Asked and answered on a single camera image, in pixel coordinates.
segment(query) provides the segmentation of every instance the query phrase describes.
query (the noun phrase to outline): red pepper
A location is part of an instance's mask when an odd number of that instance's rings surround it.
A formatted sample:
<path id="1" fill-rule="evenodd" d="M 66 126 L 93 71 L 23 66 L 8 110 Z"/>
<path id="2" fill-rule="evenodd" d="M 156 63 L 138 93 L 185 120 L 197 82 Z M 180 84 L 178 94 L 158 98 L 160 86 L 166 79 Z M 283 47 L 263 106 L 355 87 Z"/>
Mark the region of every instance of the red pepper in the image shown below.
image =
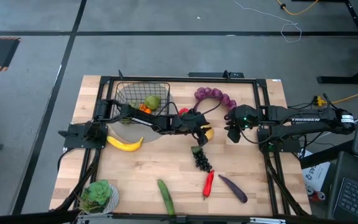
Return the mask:
<path id="1" fill-rule="evenodd" d="M 204 199 L 209 197 L 212 189 L 212 180 L 214 180 L 214 170 L 212 170 L 206 177 L 205 186 L 203 190 Z"/>
<path id="2" fill-rule="evenodd" d="M 179 111 L 179 116 L 182 116 L 184 115 L 185 113 L 188 113 L 189 112 L 189 109 L 187 108 L 182 108 L 180 111 Z"/>

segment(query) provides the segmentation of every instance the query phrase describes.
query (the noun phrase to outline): wire basket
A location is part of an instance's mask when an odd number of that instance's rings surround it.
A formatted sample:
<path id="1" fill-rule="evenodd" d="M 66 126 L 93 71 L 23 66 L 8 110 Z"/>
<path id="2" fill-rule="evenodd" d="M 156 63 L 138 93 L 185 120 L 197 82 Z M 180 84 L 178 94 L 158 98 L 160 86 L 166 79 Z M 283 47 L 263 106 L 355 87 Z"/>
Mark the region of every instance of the wire basket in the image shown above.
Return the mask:
<path id="1" fill-rule="evenodd" d="M 169 102 L 170 96 L 170 85 L 168 83 L 157 83 L 157 82 L 120 82 L 117 84 L 116 94 L 114 99 L 120 103 L 127 103 L 133 107 L 139 109 L 139 105 L 144 103 L 147 96 L 158 96 L 161 102 L 157 109 L 152 111 L 152 115 L 159 114 L 167 115 L 169 112 L 169 106 L 163 107 Z M 119 115 L 120 111 L 117 106 L 112 109 L 112 116 Z M 129 119 L 122 119 L 119 121 L 122 124 L 133 124 L 136 123 Z"/>

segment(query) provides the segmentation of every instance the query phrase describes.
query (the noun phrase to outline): wooden board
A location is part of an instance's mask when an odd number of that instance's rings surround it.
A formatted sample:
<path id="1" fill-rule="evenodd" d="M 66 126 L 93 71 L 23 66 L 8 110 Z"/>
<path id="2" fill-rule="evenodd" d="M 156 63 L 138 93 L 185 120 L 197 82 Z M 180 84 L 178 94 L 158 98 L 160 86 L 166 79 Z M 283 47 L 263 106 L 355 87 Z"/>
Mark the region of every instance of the wooden board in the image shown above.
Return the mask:
<path id="1" fill-rule="evenodd" d="M 84 76 L 73 115 L 74 123 L 91 119 L 99 80 L 100 76 Z M 193 94 L 200 86 L 219 88 L 235 99 L 238 105 L 255 106 L 252 85 L 249 84 L 169 84 L 173 100 L 179 108 L 193 107 L 196 103 Z M 270 103 L 286 106 L 281 82 L 267 80 L 267 85 Z M 216 101 L 205 100 L 198 110 L 206 111 L 215 105 Z M 216 173 L 211 196 L 206 200 L 203 200 L 202 190 L 207 173 L 195 167 L 190 147 L 196 145 L 196 141 L 191 136 L 162 136 L 144 143 L 135 152 L 120 151 L 107 145 L 102 151 L 97 179 L 107 179 L 119 189 L 120 202 L 114 212 L 166 214 L 157 187 L 157 179 L 162 179 L 170 190 L 177 214 L 272 215 L 263 156 L 257 145 L 243 138 L 234 144 L 227 138 L 223 129 L 226 113 L 227 109 L 222 106 L 206 114 L 206 119 L 214 127 L 215 136 L 205 145 L 204 151 Z M 112 130 L 109 134 L 117 137 Z M 245 134 L 251 140 L 257 140 L 255 129 L 248 129 Z M 75 149 L 62 159 L 50 208 L 59 206 L 76 185 L 83 154 L 83 149 Z M 298 160 L 288 153 L 281 153 L 281 156 L 286 186 L 303 209 L 311 213 Z M 248 202 L 240 203 L 218 174 L 235 182 L 247 194 Z M 276 196 L 279 211 L 282 212 L 278 188 Z"/>

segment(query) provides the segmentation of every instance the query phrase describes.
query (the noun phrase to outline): red object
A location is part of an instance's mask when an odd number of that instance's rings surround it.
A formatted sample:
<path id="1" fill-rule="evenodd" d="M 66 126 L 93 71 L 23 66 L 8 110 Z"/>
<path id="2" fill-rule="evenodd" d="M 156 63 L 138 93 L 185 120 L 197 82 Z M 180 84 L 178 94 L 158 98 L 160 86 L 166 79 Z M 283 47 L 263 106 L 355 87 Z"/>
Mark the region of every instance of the red object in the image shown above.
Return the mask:
<path id="1" fill-rule="evenodd" d="M 189 112 L 189 109 L 187 109 L 187 108 L 182 108 L 182 109 L 179 111 L 179 116 L 182 116 L 183 114 L 188 113 L 188 112 Z"/>
<path id="2" fill-rule="evenodd" d="M 214 180 L 214 172 L 215 170 L 212 170 L 208 176 L 206 177 L 205 186 L 203 190 L 204 199 L 206 197 L 209 197 L 212 189 L 212 180 Z"/>
<path id="3" fill-rule="evenodd" d="M 315 191 L 312 195 L 309 196 L 309 199 L 312 202 L 321 202 L 326 199 L 326 195 L 322 192 Z"/>

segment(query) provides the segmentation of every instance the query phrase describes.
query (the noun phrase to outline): green cucumber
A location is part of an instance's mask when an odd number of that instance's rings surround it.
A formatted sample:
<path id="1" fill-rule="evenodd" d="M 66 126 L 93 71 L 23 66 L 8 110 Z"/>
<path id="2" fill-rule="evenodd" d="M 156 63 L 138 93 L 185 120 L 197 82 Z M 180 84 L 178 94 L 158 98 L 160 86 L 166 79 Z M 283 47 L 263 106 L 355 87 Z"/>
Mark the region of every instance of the green cucumber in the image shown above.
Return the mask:
<path id="1" fill-rule="evenodd" d="M 171 195 L 169 194 L 167 186 L 164 184 L 164 181 L 162 180 L 158 180 L 157 184 L 161 191 L 162 198 L 164 199 L 164 203 L 167 208 L 168 215 L 174 215 L 175 209 L 173 208 L 172 198 Z"/>

